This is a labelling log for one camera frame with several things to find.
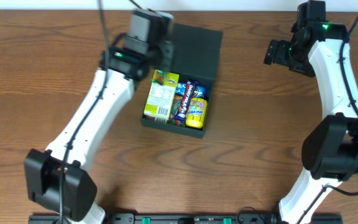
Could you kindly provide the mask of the black box with lid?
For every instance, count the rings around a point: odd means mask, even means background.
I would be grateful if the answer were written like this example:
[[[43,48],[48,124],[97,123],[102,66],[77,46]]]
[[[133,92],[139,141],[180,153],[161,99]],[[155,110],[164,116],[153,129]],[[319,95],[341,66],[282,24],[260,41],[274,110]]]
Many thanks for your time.
[[[222,38],[223,33],[221,31],[183,24],[175,24],[173,26],[174,55],[171,69],[167,72],[179,74],[178,82],[194,80],[198,82],[198,85],[208,85],[209,87],[204,97],[208,101],[208,107],[218,72]],[[162,129],[196,138],[204,136],[204,126],[202,129],[196,129],[161,123],[151,117],[145,116],[144,112],[140,121],[143,126],[150,128]]]

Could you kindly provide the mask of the purple Dairy Milk bar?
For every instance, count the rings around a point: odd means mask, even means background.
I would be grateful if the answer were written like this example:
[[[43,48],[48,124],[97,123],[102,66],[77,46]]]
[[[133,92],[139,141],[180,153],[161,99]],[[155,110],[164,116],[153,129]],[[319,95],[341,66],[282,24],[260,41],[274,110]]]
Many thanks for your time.
[[[194,80],[188,80],[186,83],[179,83],[178,87],[182,95],[181,103],[178,107],[177,113],[175,114],[175,120],[184,121],[186,113],[190,105],[191,99],[196,96],[196,89],[198,82]]]

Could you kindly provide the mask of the green yellow snack box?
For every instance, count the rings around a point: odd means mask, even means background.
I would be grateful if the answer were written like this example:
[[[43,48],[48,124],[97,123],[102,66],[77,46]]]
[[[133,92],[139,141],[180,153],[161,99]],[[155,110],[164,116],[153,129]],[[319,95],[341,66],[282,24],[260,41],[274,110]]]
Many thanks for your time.
[[[144,115],[155,121],[167,123],[178,86],[179,74],[155,70],[149,94],[144,108]]]

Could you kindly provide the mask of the colourful gummy candy bag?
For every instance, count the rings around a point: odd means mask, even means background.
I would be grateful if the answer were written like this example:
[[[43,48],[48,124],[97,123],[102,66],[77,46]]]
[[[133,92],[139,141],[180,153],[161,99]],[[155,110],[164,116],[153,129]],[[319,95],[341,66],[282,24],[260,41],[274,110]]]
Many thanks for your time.
[[[184,113],[183,111],[181,111],[181,104],[180,104],[180,107],[179,107],[178,111],[180,112],[180,114]],[[176,119],[176,117],[175,117],[174,120],[171,120],[171,121],[168,119],[167,123],[171,124],[171,125],[174,125],[174,126],[180,126],[180,127],[185,127],[186,126],[185,120],[179,120],[179,119]]]

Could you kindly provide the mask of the blue Oreo cookie pack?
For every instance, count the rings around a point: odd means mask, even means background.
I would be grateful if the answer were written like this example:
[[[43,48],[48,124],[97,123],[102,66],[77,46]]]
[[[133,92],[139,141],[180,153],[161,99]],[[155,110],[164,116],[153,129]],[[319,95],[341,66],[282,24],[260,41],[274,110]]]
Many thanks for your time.
[[[186,86],[186,82],[179,82],[175,94],[179,96],[184,96]],[[206,96],[208,87],[208,85],[196,85],[192,97],[204,98]]]

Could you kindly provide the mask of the yellow round candy tub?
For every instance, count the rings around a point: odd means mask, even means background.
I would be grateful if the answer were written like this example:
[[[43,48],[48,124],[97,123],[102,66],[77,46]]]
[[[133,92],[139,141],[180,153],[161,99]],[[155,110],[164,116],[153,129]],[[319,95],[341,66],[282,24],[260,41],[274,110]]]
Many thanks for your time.
[[[192,98],[186,114],[185,125],[190,128],[202,129],[207,107],[208,101],[204,98]]]

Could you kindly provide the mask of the red KitKat bar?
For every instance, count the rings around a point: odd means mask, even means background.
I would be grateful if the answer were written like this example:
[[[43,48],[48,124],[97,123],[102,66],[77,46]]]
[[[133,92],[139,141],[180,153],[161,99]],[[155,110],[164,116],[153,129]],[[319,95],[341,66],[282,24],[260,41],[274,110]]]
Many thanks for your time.
[[[174,99],[173,99],[173,103],[172,103],[172,107],[170,110],[170,116],[169,116],[169,120],[174,120],[175,119],[175,115],[177,114],[177,111],[180,107],[181,101],[182,101],[182,96],[180,95],[175,95]]]

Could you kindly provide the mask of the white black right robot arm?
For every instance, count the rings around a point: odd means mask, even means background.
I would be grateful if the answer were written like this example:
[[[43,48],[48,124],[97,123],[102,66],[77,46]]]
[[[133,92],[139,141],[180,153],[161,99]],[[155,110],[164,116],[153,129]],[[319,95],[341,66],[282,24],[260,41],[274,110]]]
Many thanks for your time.
[[[264,62],[318,82],[322,120],[304,140],[303,169],[277,206],[271,223],[341,223],[316,209],[343,182],[358,174],[358,87],[350,60],[352,29],[326,19],[324,1],[298,6],[292,38],[272,40]]]

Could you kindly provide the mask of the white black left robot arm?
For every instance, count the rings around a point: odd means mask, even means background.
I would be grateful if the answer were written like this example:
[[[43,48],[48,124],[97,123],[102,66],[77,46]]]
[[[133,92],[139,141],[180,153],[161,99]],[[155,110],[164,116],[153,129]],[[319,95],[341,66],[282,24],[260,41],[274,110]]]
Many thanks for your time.
[[[133,11],[129,30],[104,41],[99,67],[81,105],[44,151],[31,149],[24,160],[27,194],[51,211],[30,223],[103,223],[89,175],[94,157],[116,116],[131,101],[152,69],[168,70],[173,60],[171,14]]]

